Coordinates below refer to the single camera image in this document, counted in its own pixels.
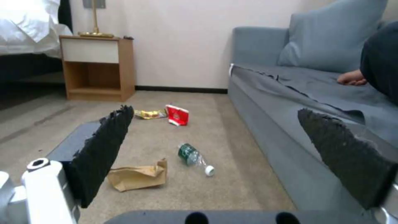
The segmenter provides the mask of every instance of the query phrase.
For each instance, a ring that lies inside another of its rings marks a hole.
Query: brown paper bag
[[[111,169],[107,177],[113,187],[120,192],[159,186],[166,183],[167,160],[159,160],[155,166]]]

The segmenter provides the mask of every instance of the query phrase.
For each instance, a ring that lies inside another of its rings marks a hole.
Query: floor
[[[0,99],[0,170],[15,183],[20,183],[31,160],[45,157],[78,125],[120,106],[66,101],[62,91],[30,95],[24,100],[12,100],[14,95]],[[227,95],[138,91],[126,102],[138,110],[157,110],[170,103],[190,111],[189,125],[134,119],[113,165],[152,165],[166,158],[167,183],[119,193],[105,180],[90,207],[81,210],[80,224],[103,223],[130,210],[295,209]],[[183,142],[205,155],[216,168],[214,177],[206,178],[201,170],[181,162],[177,146]]]

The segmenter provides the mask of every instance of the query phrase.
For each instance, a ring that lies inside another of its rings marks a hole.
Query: white bottle cap
[[[213,166],[206,166],[205,173],[208,177],[214,175],[214,167]]]

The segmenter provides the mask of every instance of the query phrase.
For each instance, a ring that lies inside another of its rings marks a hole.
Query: gray blanket
[[[298,67],[252,67],[235,65],[263,76],[261,82],[276,80],[297,92],[287,96],[294,100],[303,96],[320,104],[341,110],[352,120],[364,124],[369,130],[398,147],[398,106],[371,85],[343,86],[336,82],[340,74]]]

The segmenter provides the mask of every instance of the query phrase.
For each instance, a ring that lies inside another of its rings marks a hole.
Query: person's foot
[[[367,83],[366,79],[363,77],[361,70],[355,70],[352,72],[347,72],[339,76],[337,82],[342,85],[353,85],[361,86]]]

